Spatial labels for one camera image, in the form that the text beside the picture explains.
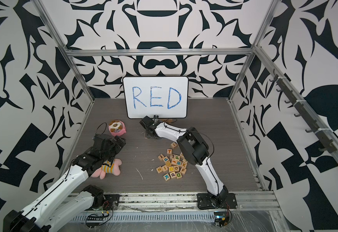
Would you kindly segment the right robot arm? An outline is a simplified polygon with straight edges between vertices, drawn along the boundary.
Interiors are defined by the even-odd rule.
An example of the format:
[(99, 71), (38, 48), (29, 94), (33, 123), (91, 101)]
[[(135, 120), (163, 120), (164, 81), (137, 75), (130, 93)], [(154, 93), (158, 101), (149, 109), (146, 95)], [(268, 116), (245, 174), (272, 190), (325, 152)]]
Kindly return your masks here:
[(165, 138), (175, 142), (184, 158), (200, 172), (211, 197), (219, 204), (225, 201), (229, 191), (212, 165), (209, 146), (203, 138), (203, 133), (197, 131), (194, 127), (182, 129), (158, 119), (151, 119), (148, 116), (141, 119), (140, 124), (150, 138)]

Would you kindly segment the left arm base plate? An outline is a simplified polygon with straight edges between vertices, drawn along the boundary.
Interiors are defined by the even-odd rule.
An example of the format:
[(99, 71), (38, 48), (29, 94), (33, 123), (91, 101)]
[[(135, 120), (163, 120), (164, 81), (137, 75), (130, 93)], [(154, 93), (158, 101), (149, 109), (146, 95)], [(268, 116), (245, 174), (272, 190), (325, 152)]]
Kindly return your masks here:
[(94, 198), (91, 206), (94, 210), (111, 210), (119, 205), (120, 194), (103, 194)]

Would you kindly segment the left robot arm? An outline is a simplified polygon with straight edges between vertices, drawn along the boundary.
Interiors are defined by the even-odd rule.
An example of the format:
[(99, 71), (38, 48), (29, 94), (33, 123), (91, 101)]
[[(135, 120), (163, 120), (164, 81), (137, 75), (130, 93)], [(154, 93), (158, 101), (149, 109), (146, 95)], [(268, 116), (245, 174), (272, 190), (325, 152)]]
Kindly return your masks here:
[(85, 187), (74, 200), (63, 201), (108, 161), (112, 162), (126, 140), (110, 134), (96, 134), (94, 144), (70, 164), (68, 170), (40, 197), (3, 220), (5, 232), (57, 232), (78, 214), (98, 208), (106, 201), (104, 191), (94, 185)]

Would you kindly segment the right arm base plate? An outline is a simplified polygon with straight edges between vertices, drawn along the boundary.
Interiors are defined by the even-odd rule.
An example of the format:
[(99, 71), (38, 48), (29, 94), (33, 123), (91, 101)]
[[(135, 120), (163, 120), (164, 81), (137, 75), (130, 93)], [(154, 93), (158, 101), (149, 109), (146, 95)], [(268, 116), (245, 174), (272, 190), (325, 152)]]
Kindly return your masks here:
[(210, 193), (197, 194), (197, 207), (200, 210), (207, 209), (236, 209), (238, 206), (234, 193), (228, 193), (223, 200), (212, 196)]

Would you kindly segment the wooden block letter D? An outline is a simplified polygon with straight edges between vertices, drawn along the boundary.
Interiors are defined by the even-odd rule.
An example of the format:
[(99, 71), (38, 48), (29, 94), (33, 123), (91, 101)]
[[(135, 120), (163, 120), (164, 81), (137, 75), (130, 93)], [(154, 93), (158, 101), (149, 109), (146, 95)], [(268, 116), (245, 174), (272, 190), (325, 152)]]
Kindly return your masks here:
[(177, 178), (177, 179), (180, 179), (180, 178), (182, 178), (182, 174), (181, 174), (181, 173), (179, 173), (179, 172), (178, 172), (178, 173), (176, 173), (176, 178)]

